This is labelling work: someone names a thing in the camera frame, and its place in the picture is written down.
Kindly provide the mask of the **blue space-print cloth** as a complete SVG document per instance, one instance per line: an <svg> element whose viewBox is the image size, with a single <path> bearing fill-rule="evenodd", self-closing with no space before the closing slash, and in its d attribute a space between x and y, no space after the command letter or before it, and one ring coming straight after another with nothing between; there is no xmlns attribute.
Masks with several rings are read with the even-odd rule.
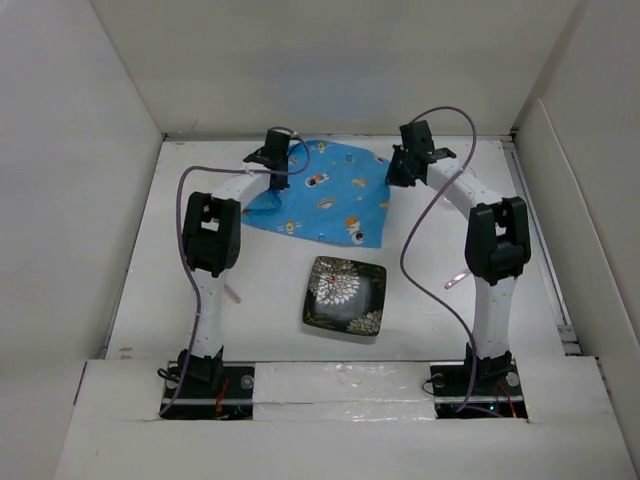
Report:
<svg viewBox="0 0 640 480"><path fill-rule="evenodd" d="M289 187L266 191L242 212L245 225L305 240L379 248L390 202L389 161L370 150L310 140L289 150L289 168L305 171Z"/></svg>

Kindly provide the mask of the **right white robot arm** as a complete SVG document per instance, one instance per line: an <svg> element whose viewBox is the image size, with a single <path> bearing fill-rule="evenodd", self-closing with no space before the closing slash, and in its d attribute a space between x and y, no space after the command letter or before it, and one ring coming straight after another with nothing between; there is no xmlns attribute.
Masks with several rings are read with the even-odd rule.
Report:
<svg viewBox="0 0 640 480"><path fill-rule="evenodd" d="M456 155L435 147L429 124L399 127L386 183L413 187L418 181L445 197L467 221L464 257L475 280L475 311L462 381L473 393L494 387L511 365L508 341L512 297L531 258L526 202L504 197L472 174Z"/></svg>

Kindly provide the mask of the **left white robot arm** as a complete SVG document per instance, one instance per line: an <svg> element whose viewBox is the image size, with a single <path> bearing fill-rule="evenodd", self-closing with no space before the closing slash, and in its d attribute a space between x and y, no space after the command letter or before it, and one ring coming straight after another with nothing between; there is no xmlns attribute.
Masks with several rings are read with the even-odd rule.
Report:
<svg viewBox="0 0 640 480"><path fill-rule="evenodd" d="M195 171L230 176L211 192L189 195L186 212L176 211L181 228L179 254L196 297L189 344L178 358L178 386L201 396L217 394L225 381L221 306L226 276L239 258L241 212L269 190L288 187L289 144L296 134L283 127L267 131L262 147L243 160L241 169L194 166L179 180L177 200L186 177Z"/></svg>

